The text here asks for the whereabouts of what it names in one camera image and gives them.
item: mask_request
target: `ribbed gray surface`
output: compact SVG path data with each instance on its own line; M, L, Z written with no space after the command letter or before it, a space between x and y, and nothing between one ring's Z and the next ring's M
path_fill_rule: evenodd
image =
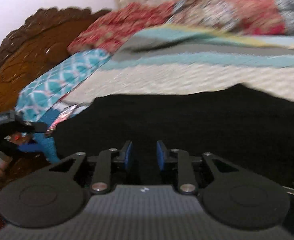
M241 231L209 217L193 196L171 186L117 186L108 195L94 196L81 214L48 229L12 225L0 240L293 240L277 226L263 231Z

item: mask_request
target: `red object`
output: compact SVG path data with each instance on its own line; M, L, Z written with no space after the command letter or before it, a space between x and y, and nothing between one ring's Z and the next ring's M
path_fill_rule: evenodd
M136 32L165 23L172 15L175 2L157 7L130 3L99 18L68 46L70 54L100 48L115 53Z
M275 0L226 0L236 9L244 34L282 35L285 21Z

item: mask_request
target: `bed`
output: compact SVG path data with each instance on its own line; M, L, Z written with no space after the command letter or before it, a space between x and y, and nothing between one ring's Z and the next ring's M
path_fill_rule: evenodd
M22 88L70 55L79 33L110 10L39 9L0 46L0 112L13 109Z

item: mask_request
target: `bedsheet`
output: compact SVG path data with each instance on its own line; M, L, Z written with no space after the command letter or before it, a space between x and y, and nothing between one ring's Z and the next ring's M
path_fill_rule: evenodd
M279 45L268 37L259 40L212 29L145 29L62 102L89 105L109 94L191 94L237 83L294 101L294 49L289 49L294 38L286 38Z

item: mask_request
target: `blanket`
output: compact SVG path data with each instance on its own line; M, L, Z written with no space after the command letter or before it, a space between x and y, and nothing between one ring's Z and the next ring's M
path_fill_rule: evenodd
M168 22L239 34L294 35L294 0L181 0Z

